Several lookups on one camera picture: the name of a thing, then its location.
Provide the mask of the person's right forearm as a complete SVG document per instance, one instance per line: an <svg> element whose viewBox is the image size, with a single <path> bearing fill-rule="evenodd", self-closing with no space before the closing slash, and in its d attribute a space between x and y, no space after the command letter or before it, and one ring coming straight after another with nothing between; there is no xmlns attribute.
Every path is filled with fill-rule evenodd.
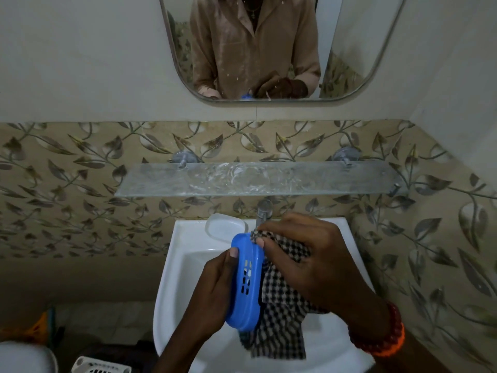
<svg viewBox="0 0 497 373"><path fill-rule="evenodd" d="M359 307L346 323L352 344L372 356L385 373L451 373L407 331L391 302Z"/></svg>

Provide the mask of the person's right hand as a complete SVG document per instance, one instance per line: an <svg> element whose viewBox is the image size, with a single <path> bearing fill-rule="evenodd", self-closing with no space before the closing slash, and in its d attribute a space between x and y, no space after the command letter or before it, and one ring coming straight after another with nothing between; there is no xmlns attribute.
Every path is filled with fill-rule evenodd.
<svg viewBox="0 0 497 373"><path fill-rule="evenodd" d="M267 221L258 231L271 232L305 245L310 256L296 262L295 282L287 282L312 304L340 317L383 301L364 281L339 227L299 213Z"/></svg>

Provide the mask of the person's left hand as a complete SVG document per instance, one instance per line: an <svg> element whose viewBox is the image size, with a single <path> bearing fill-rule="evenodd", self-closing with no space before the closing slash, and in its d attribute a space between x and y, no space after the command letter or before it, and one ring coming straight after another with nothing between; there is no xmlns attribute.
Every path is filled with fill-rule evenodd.
<svg viewBox="0 0 497 373"><path fill-rule="evenodd" d="M217 275L215 258L204 265L181 321L209 338L225 323L233 281L233 276Z"/></svg>

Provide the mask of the frosted glass shelf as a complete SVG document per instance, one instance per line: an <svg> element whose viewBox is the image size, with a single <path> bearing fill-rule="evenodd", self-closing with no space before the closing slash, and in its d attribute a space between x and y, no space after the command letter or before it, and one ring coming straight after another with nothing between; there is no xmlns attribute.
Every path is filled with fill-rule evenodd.
<svg viewBox="0 0 497 373"><path fill-rule="evenodd" d="M141 163L130 169L115 192L118 197L269 196L388 194L408 192L402 177L384 161Z"/></svg>

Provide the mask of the chrome faucet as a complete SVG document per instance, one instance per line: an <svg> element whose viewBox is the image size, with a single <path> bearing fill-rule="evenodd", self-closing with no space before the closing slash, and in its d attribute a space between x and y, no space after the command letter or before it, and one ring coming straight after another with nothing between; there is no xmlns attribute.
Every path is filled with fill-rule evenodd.
<svg viewBox="0 0 497 373"><path fill-rule="evenodd" d="M273 213L272 202L266 198L259 200L256 209L257 217L256 217L255 228L256 229L259 228L259 226L270 220L272 218L272 213Z"/></svg>

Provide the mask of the orange plastic object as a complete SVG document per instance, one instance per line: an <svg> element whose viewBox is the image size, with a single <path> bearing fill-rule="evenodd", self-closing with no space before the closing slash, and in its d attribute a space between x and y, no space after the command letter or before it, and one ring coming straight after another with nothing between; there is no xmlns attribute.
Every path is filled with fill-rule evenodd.
<svg viewBox="0 0 497 373"><path fill-rule="evenodd" d="M23 338L30 343L51 346L56 331L55 309L52 307L31 328L23 332Z"/></svg>

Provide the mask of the white ceramic sink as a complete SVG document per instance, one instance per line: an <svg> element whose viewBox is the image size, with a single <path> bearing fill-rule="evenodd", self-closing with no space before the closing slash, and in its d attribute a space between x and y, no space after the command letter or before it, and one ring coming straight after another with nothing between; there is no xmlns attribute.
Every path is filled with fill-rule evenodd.
<svg viewBox="0 0 497 373"><path fill-rule="evenodd" d="M230 247L210 238L206 221L176 221L158 288L153 337L160 355L181 320L203 267ZM235 329L225 324L202 346L189 373L365 373L374 359L350 342L347 326L333 314L308 314L302 323L306 359L252 358Z"/></svg>

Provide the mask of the person's left forearm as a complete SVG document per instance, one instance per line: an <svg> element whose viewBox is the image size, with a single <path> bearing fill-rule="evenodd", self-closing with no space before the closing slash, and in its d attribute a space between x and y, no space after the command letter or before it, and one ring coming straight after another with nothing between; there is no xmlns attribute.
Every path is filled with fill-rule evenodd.
<svg viewBox="0 0 497 373"><path fill-rule="evenodd" d="M188 373L196 355L208 338L189 326L178 326L152 373Z"/></svg>

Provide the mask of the white toilet tank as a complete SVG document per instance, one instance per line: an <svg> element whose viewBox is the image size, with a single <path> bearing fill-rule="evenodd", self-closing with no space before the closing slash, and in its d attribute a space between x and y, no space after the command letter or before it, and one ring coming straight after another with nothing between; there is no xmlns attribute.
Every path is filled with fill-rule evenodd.
<svg viewBox="0 0 497 373"><path fill-rule="evenodd" d="M59 373L59 365L46 346L5 341L0 343L0 373Z"/></svg>

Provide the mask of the wall mirror with metal frame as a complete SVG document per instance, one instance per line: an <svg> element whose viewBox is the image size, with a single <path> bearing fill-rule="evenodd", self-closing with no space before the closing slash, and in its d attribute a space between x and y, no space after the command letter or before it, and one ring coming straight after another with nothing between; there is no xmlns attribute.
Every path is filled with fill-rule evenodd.
<svg viewBox="0 0 497 373"><path fill-rule="evenodd" d="M341 100L406 0L159 0L183 84L208 101Z"/></svg>

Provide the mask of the white oval soap dish lid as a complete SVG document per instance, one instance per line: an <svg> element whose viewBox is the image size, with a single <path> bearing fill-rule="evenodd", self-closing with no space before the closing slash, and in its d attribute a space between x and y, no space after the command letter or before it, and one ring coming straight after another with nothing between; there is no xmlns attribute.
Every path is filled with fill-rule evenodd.
<svg viewBox="0 0 497 373"><path fill-rule="evenodd" d="M236 235L248 232L248 225L239 218L215 213L207 219L204 230L209 238L231 244Z"/></svg>

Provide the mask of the chrome shelf bracket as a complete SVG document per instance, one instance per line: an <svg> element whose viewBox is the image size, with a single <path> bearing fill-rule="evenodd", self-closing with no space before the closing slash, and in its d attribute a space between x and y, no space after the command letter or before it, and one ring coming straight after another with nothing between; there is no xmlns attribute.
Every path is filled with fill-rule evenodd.
<svg viewBox="0 0 497 373"><path fill-rule="evenodd" d="M175 164L177 169L186 169L189 164L202 163L202 161L194 152L181 150L172 155L169 163Z"/></svg>
<svg viewBox="0 0 497 373"><path fill-rule="evenodd" d="M332 162L341 162L346 168L351 168L361 158L361 151L352 146L342 147L332 155Z"/></svg>

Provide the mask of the white plastic basket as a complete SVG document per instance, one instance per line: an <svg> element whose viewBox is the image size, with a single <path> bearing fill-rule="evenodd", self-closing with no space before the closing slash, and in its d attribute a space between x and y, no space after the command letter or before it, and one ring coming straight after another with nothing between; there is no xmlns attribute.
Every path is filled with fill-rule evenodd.
<svg viewBox="0 0 497 373"><path fill-rule="evenodd" d="M71 373L133 373L133 368L124 364L80 356L73 364Z"/></svg>

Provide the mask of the black white checkered cloth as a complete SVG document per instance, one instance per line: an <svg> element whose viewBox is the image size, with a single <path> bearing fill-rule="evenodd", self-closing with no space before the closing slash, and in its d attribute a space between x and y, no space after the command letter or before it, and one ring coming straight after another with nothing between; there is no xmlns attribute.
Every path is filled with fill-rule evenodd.
<svg viewBox="0 0 497 373"><path fill-rule="evenodd" d="M266 231L253 231L253 237L272 239L295 262L310 256L300 242ZM307 314L328 311L305 300L285 281L281 273L265 257L261 288L261 314L252 332L238 332L242 346L252 357L278 360L306 359L302 322Z"/></svg>

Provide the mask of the blue plastic soap dish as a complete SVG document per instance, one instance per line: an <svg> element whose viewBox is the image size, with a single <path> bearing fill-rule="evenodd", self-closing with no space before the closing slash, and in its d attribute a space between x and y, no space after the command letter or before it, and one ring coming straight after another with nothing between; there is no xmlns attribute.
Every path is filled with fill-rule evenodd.
<svg viewBox="0 0 497 373"><path fill-rule="evenodd" d="M233 273L226 323L239 332L252 332L261 314L264 251L255 243L252 233L235 235L232 247L238 249L239 260Z"/></svg>

